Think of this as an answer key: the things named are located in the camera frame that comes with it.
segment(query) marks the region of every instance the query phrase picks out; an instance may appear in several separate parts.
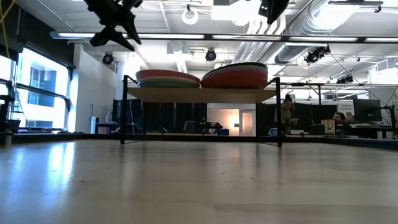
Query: ceiling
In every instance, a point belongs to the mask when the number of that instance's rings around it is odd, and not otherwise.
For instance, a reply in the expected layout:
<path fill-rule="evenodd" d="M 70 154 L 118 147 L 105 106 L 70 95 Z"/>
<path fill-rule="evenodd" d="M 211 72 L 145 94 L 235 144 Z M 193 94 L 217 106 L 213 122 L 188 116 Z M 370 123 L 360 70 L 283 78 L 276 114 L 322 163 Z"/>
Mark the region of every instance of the ceiling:
<path fill-rule="evenodd" d="M 286 10 L 286 21 L 298 13 L 309 0 L 295 0 L 295 6 Z M 355 12 L 343 25 L 339 26 L 331 35 L 388 35 L 398 34 L 398 1 L 385 0 L 388 5 L 376 14 L 373 8 L 361 8 Z M 98 32 L 102 26 L 98 23 L 95 14 L 88 12 L 83 1 L 72 0 L 17 0 L 18 5 L 39 18 L 59 32 Z M 199 20 L 194 25 L 188 25 L 182 21 L 184 5 L 164 4 L 165 18 L 158 4 L 145 4 L 133 9 L 137 16 L 135 25 L 138 32 L 173 32 L 173 33 L 219 33 L 242 34 L 246 33 L 248 26 L 236 26 L 231 21 L 215 21 L 211 19 L 211 6 L 213 1 L 205 0 L 200 5 L 192 7 L 204 13 L 199 13 Z M 138 52 L 146 61 L 146 66 L 153 69 L 176 70 L 177 66 L 173 58 L 167 55 L 166 40 L 145 40 L 142 45 L 136 46 Z M 234 59 L 240 42 L 206 42 L 187 41 L 190 55 L 186 65 L 190 73 L 203 75 L 206 71 L 214 69 L 216 63 L 230 62 Z M 217 61 L 206 62 L 205 54 L 208 48 L 214 48 L 217 53 Z M 360 81 L 366 81 L 368 68 L 374 66 L 384 56 L 398 55 L 398 45 L 369 45 L 369 44 L 331 44 L 331 52 L 344 68 L 353 68 L 354 75 Z M 87 48 L 86 51 L 97 58 L 102 59 L 103 49 Z M 127 51 L 114 50 L 117 58 L 125 58 Z M 303 81 L 308 76 L 312 80 L 325 81 L 331 75 L 342 72 L 344 69 L 330 55 L 321 59 L 318 63 L 307 69 L 302 66 L 303 58 L 299 57 L 291 65 L 283 68 L 281 72 L 283 82 Z"/>

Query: ceiling duct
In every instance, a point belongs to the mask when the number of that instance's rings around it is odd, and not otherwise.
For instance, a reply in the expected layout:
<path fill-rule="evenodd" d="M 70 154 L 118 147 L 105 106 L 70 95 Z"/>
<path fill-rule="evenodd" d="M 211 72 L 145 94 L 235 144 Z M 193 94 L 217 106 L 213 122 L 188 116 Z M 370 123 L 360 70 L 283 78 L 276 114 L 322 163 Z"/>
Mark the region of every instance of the ceiling duct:
<path fill-rule="evenodd" d="M 359 6 L 331 5 L 328 2 L 329 0 L 313 0 L 285 30 L 285 35 L 329 35 L 359 9 Z M 268 55 L 273 57 L 273 53 L 278 52 L 274 61 L 270 63 L 288 64 L 306 49 L 306 46 L 286 46 L 275 43 L 263 56 L 262 61 L 268 63 L 271 59 Z"/>

